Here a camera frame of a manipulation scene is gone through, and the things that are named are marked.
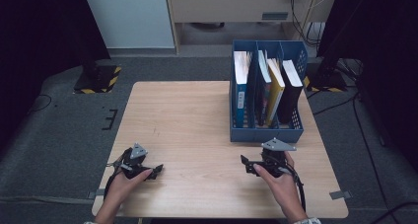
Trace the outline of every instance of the white panel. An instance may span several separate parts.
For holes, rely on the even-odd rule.
[[[88,0],[107,48],[174,48],[166,0]]]

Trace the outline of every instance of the wooden table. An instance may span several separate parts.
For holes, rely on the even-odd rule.
[[[312,111],[299,100],[304,133],[291,152],[304,185],[309,216],[344,218],[339,191]],[[267,184],[247,174],[240,155],[260,161],[259,143],[232,143],[229,82],[139,82],[133,86],[108,161],[135,142],[148,150],[147,167],[164,164],[154,181],[131,193],[118,215],[129,217],[281,218],[284,214]],[[105,188],[113,168],[106,168]],[[96,215],[103,197],[96,197]]]

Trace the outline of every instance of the file organizer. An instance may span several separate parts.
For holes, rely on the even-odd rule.
[[[258,50],[267,51],[267,57],[277,57],[282,65],[283,60],[292,60],[299,77],[304,81],[308,53],[304,43],[299,40],[239,40],[233,41],[232,54],[234,51],[251,51],[252,61],[249,66],[248,80],[246,84],[246,99],[244,105],[244,126],[236,127],[235,123],[235,94],[236,79],[235,65],[232,57],[231,81],[230,81],[230,135],[231,142],[266,142],[277,138],[283,142],[296,143],[304,132],[298,109],[293,111],[292,120],[288,127],[284,128],[279,124],[277,115],[272,126],[258,126],[254,113],[254,92],[258,73]]]

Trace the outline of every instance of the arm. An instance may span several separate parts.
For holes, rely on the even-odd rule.
[[[129,193],[142,183],[152,172],[152,169],[146,170],[131,180],[127,179],[123,173],[116,175],[110,185],[107,197],[96,215],[95,222],[98,224],[113,223],[120,204],[122,204]]]
[[[285,155],[288,164],[294,167],[295,162],[292,157],[288,152],[285,152]],[[279,178],[274,178],[263,167],[254,165],[254,168],[267,182],[274,198],[290,223],[308,219],[308,215],[299,201],[298,191],[292,176],[283,174]]]

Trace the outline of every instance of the person's right hand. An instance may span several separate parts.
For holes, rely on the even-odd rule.
[[[285,151],[285,155],[288,164],[295,168],[295,162],[290,154]],[[296,184],[291,175],[283,174],[279,178],[274,178],[263,167],[254,164],[254,168],[270,187],[274,198],[282,207],[283,213],[290,223],[308,218],[307,213],[299,201]]]

